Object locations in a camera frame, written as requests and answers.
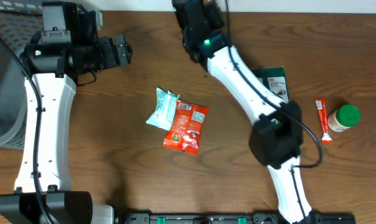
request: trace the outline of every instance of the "pill bottle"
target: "pill bottle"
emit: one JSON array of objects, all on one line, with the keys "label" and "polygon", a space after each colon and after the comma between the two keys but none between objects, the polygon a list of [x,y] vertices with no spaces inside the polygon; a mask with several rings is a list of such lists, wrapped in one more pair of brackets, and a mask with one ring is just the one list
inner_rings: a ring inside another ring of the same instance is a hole
[{"label": "pill bottle", "polygon": [[353,105],[344,105],[327,119],[329,127],[336,132],[345,131],[360,122],[360,111]]}]

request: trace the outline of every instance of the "gray basket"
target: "gray basket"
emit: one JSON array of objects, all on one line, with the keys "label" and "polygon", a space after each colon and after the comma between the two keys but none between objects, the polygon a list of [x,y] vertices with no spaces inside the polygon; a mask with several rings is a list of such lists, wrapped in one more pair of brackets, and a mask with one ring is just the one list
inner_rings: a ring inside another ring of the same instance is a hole
[{"label": "gray basket", "polygon": [[[42,2],[43,0],[0,0],[0,9],[40,13]],[[42,27],[41,17],[0,13],[0,36],[17,56]],[[26,112],[26,92],[21,69],[0,46],[0,147],[24,148]]]}]

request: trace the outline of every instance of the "barcode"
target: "barcode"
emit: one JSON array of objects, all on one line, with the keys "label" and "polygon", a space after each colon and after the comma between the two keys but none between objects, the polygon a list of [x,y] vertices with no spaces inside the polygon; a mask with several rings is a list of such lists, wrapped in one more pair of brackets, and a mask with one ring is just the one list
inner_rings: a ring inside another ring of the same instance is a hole
[{"label": "barcode", "polygon": [[205,121],[205,115],[198,111],[194,111],[194,114],[192,115],[192,119],[194,121],[203,123]]},{"label": "barcode", "polygon": [[180,105],[178,105],[178,108],[184,109],[184,110],[190,110],[192,107],[190,105],[185,104],[185,103],[180,103]]},{"label": "barcode", "polygon": [[322,103],[318,100],[316,100],[315,103],[317,104],[317,109],[322,110]]}]

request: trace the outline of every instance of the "light blue packet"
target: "light blue packet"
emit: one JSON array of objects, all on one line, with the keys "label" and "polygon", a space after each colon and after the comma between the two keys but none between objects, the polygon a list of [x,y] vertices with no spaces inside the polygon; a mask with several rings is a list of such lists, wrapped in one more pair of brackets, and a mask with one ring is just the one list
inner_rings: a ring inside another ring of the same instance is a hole
[{"label": "light blue packet", "polygon": [[170,91],[165,92],[161,88],[157,88],[155,112],[146,123],[170,131],[176,114],[178,98],[180,98],[180,95],[176,96]]}]

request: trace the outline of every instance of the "green strip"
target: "green strip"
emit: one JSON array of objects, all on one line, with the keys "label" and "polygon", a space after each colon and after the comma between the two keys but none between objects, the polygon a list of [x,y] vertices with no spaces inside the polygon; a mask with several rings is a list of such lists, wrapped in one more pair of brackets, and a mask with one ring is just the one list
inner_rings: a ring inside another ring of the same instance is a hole
[{"label": "green strip", "polygon": [[157,224],[166,224],[166,218],[164,217],[157,218]]},{"label": "green strip", "polygon": [[246,224],[246,218],[238,218],[238,224]]}]

